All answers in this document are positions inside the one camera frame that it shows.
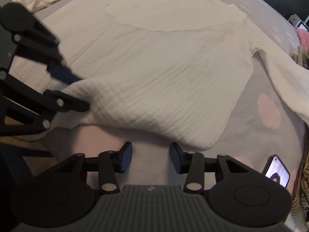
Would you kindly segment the cream textured garment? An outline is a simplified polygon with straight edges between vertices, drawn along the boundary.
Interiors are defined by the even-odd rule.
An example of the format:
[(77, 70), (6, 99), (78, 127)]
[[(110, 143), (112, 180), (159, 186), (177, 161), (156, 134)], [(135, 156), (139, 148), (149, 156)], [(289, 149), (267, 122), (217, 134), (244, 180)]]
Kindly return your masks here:
[[(36, 12), (58, 0), (16, 0)], [(219, 0), (73, 0), (44, 24), (89, 102), (50, 127), (104, 124), (155, 132), (198, 148), (219, 139), (259, 53), (281, 100), (308, 121), (308, 71), (245, 13)]]

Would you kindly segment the smartphone with lit screen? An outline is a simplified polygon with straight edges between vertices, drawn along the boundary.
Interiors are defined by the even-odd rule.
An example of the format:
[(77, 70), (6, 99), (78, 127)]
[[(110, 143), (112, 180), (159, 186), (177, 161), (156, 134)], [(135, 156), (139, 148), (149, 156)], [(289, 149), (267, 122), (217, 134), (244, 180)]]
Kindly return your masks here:
[(262, 174), (284, 188), (287, 188), (290, 181), (290, 172), (277, 154), (268, 158)]

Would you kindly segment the striped fabric at edge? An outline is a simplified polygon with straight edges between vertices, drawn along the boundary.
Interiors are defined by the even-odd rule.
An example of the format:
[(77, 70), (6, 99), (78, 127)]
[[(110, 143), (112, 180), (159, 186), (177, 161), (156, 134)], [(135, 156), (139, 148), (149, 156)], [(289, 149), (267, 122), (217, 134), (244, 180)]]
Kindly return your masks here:
[(305, 134), (304, 153), (294, 182), (291, 213), (300, 231), (308, 231), (309, 204), (308, 129)]

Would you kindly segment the tan folded garment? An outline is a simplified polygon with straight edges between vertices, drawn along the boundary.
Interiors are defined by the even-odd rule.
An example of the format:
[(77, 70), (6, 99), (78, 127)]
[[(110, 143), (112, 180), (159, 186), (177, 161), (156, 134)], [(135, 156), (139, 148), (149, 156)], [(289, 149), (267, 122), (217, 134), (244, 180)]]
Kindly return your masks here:
[(297, 53), (292, 53), (291, 58), (301, 67), (309, 70), (309, 57), (308, 50), (299, 45)]

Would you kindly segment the pink pillow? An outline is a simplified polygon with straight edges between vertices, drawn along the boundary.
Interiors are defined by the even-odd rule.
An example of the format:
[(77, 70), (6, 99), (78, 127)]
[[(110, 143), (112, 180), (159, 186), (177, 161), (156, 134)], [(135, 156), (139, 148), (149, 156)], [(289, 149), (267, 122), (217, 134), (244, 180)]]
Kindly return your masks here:
[(296, 33), (300, 39), (301, 46), (303, 46), (304, 48), (308, 48), (309, 47), (309, 32), (301, 28), (297, 28)]

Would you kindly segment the white device on shelf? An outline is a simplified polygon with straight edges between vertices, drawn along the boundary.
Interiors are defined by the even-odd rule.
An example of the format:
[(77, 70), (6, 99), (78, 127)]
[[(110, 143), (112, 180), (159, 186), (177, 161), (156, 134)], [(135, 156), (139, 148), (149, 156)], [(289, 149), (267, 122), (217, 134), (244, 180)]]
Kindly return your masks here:
[(291, 15), (288, 22), (292, 24), (294, 28), (300, 28), (308, 32), (308, 26), (299, 18), (297, 14)]

